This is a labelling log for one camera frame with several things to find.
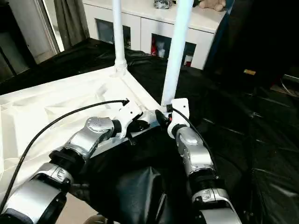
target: black cable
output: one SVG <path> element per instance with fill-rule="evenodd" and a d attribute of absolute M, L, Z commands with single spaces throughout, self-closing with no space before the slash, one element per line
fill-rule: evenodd
<path fill-rule="evenodd" d="M 63 118 L 67 117 L 67 116 L 70 116 L 74 113 L 77 113 L 79 111 L 83 111 L 83 110 L 86 110 L 88 108 L 91 108 L 91 107 L 95 107 L 95 106 L 100 106 L 100 105 L 104 105 L 104 104 L 111 104 L 111 103 L 122 103 L 123 105 L 126 105 L 128 103 L 128 100 L 111 100 L 111 101 L 105 101 L 105 102 L 100 102 L 100 103 L 96 103 L 96 104 L 92 104 L 92 105 L 89 105 L 89 106 L 84 106 L 84 107 L 81 107 L 79 109 L 76 109 L 74 111 L 71 111 L 69 113 L 66 113 L 65 115 L 62 115 L 61 117 L 57 118 L 56 120 L 52 121 L 51 123 L 49 123 L 46 127 L 44 127 L 32 140 L 31 142 L 28 144 L 28 146 L 26 147 L 25 151 L 23 152 L 21 158 L 20 158 L 20 161 L 14 171 L 14 174 L 10 180 L 10 183 L 8 185 L 8 188 L 6 190 L 6 193 L 4 195 L 4 198 L 3 198 L 3 201 L 1 202 L 1 206 L 0 206 L 0 213 L 2 212 L 2 210 L 4 209 L 4 206 L 8 200 L 8 197 L 9 197 L 9 194 L 11 192 L 11 189 L 13 188 L 13 185 L 14 185 L 14 182 L 15 182 L 15 179 L 18 175 L 18 172 L 21 168 L 21 165 L 22 163 L 24 162 L 24 159 L 30 149 L 30 147 L 33 145 L 33 143 L 35 142 L 35 140 L 45 131 L 47 130 L 49 127 L 51 127 L 53 124 L 57 123 L 58 121 L 62 120 Z"/>
<path fill-rule="evenodd" d="M 171 108 L 171 110 L 177 112 L 179 115 L 181 115 L 190 125 L 190 127 L 196 132 L 196 134 L 198 134 L 198 136 L 201 138 L 201 140 L 203 141 L 204 145 L 206 146 L 209 154 L 210 154 L 210 157 L 211 157 L 211 160 L 212 160 L 212 163 L 214 165 L 214 169 L 215 171 L 217 171 L 217 166 L 216 166 L 216 163 L 215 163 L 215 159 L 213 157 L 213 154 L 211 152 L 211 149 L 209 147 L 209 145 L 207 144 L 207 142 L 205 141 L 205 139 L 202 137 L 202 135 L 199 133 L 199 131 L 196 129 L 196 127 L 191 123 L 191 121 L 184 115 L 182 114 L 182 112 L 178 111 L 177 109 L 175 108 Z"/>

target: wire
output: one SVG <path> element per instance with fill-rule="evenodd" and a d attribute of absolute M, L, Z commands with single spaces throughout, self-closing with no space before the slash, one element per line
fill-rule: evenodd
<path fill-rule="evenodd" d="M 191 121 L 182 112 L 178 111 L 175 108 L 172 108 L 172 110 L 177 112 L 179 115 L 181 115 L 189 123 L 190 127 L 196 132 L 196 134 L 198 134 L 198 136 L 202 139 L 203 143 L 205 144 L 205 146 L 211 156 L 211 160 L 214 165 L 214 169 L 215 169 L 215 171 L 217 171 L 215 159 L 214 159 L 211 149 L 210 149 L 209 145 L 207 144 L 207 142 L 205 141 L 205 139 L 202 137 L 202 135 L 199 133 L 199 131 L 196 129 L 196 127 L 191 123 Z"/>
<path fill-rule="evenodd" d="M 298 93 L 296 93 L 295 90 L 293 90 L 294 93 L 291 93 L 291 92 L 289 91 L 289 89 L 288 89 L 288 88 L 285 86 L 285 84 L 282 82 L 282 79 L 280 79 L 280 83 L 281 83 L 282 87 L 284 88 L 284 90 L 286 91 L 286 93 L 288 93 L 288 94 L 291 95 L 292 97 L 293 97 L 294 95 L 296 95 L 297 97 L 299 97 Z"/>
<path fill-rule="evenodd" d="M 0 206 L 0 213 L 2 212 L 2 210 L 4 209 L 4 206 L 8 200 L 8 197 L 10 195 L 10 192 L 11 192 L 11 189 L 13 188 L 13 185 L 14 185 L 14 182 L 15 182 L 15 179 L 19 173 L 19 170 L 21 168 L 21 165 L 22 163 L 24 162 L 24 159 L 29 151 L 29 149 L 31 148 L 31 146 L 33 145 L 33 143 L 35 142 L 35 140 L 45 131 L 47 130 L 49 127 L 51 127 L 53 124 L 57 123 L 58 121 L 62 120 L 63 118 L 67 117 L 67 116 L 70 116 L 74 113 L 77 113 L 79 111 L 83 111 L 83 110 L 86 110 L 88 108 L 91 108 L 91 107 L 95 107 L 95 106 L 100 106 L 100 105 L 104 105 L 104 104 L 111 104 L 111 103 L 122 103 L 123 105 L 125 105 L 126 103 L 128 103 L 128 100 L 111 100 L 111 101 L 105 101 L 105 102 L 100 102 L 100 103 L 96 103 L 96 104 L 92 104 L 92 105 L 88 105 L 88 106 L 84 106 L 84 107 L 81 107 L 79 109 L 76 109 L 74 111 L 71 111 L 69 113 L 66 113 L 65 115 L 62 115 L 61 117 L 57 118 L 56 120 L 52 121 L 51 123 L 49 123 L 46 127 L 44 127 L 32 140 L 31 142 L 27 145 L 25 151 L 23 152 L 21 158 L 20 158 L 20 161 L 14 171 L 14 174 L 10 180 L 10 183 L 8 185 L 8 188 L 6 190 L 6 193 L 4 195 L 4 198 L 1 202 L 1 206 Z"/>

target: stuffed toy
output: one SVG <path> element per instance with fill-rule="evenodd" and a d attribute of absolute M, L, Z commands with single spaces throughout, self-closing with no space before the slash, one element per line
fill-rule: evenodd
<path fill-rule="evenodd" d="M 201 8 L 212 8 L 218 12 L 221 11 L 225 5 L 226 0 L 202 0 L 199 3 L 199 7 Z"/>

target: floor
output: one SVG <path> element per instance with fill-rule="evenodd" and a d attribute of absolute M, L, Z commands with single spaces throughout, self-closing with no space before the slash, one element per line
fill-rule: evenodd
<path fill-rule="evenodd" d="M 83 224 L 89 217 L 97 214 L 88 204 L 73 195 L 67 194 L 66 197 L 66 205 L 56 224 Z"/>

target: wall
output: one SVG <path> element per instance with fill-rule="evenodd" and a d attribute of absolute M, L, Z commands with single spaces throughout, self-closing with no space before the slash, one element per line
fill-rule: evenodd
<path fill-rule="evenodd" d="M 37 0 L 6 0 L 37 63 L 56 54 L 38 8 Z"/>

